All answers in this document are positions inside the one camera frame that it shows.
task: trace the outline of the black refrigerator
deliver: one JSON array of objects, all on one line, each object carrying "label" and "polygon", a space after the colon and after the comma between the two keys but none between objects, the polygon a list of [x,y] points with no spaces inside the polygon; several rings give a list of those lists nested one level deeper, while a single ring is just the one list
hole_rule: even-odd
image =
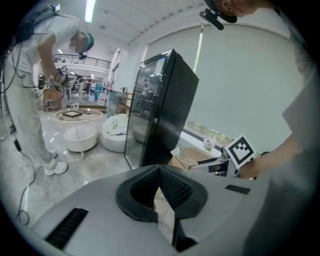
[{"label": "black refrigerator", "polygon": [[124,156],[132,169],[168,164],[177,146],[199,79],[174,49],[140,64]]}]

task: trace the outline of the round white table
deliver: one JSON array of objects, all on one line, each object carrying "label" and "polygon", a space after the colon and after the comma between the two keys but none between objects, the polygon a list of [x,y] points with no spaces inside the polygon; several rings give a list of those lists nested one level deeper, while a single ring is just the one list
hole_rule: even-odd
[{"label": "round white table", "polygon": [[[54,115],[54,119],[63,124],[64,129],[64,143],[65,147],[73,152],[81,152],[81,157],[84,158],[84,151],[93,148],[97,144],[98,129],[97,127],[80,126],[103,116],[103,113],[96,109],[90,109],[91,114],[85,111],[87,108],[79,108],[78,112],[82,115],[69,117],[63,115],[64,112],[70,109],[61,110]],[[73,125],[71,128],[66,129],[65,125]]]}]

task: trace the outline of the balcony railing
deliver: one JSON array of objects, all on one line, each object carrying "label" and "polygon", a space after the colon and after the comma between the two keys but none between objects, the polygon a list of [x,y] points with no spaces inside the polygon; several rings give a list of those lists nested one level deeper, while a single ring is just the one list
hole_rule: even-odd
[{"label": "balcony railing", "polygon": [[55,54],[52,56],[55,63],[72,63],[72,64],[83,64],[89,66],[95,66],[103,69],[110,69],[110,61],[86,57],[85,59],[80,60],[79,55],[71,54]]}]

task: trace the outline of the refrigerator door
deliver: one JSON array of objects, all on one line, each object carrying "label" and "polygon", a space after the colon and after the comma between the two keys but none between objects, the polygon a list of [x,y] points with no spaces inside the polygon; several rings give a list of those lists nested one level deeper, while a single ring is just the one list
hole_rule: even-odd
[{"label": "refrigerator door", "polygon": [[140,66],[132,97],[124,153],[132,169],[140,167],[142,155],[151,135],[152,123],[157,122],[155,112],[163,87],[163,68],[166,58],[165,55]]}]

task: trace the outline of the white sneaker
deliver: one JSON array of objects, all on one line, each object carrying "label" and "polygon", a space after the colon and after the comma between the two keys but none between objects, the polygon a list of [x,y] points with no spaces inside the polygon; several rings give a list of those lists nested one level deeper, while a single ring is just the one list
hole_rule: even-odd
[{"label": "white sneaker", "polygon": [[55,149],[49,150],[49,152],[52,154],[53,158],[57,158],[58,152]]},{"label": "white sneaker", "polygon": [[68,165],[65,162],[57,162],[55,168],[44,168],[44,174],[52,176],[54,174],[63,174],[68,170]]}]

